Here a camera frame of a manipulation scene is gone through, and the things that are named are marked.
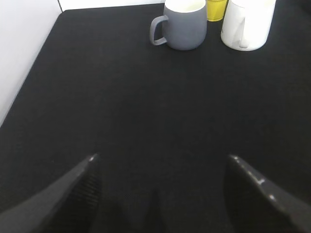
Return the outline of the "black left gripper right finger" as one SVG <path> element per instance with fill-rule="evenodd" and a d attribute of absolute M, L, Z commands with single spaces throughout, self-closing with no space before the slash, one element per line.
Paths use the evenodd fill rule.
<path fill-rule="evenodd" d="M 237 233 L 311 231 L 311 206 L 236 155 L 225 167 L 225 206 Z"/>

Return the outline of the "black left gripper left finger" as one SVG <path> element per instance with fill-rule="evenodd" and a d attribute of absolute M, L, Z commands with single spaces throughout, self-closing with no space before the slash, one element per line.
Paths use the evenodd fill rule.
<path fill-rule="evenodd" d="M 50 186 L 3 212 L 2 233 L 87 233 L 101 195 L 100 159 L 88 156 Z"/>

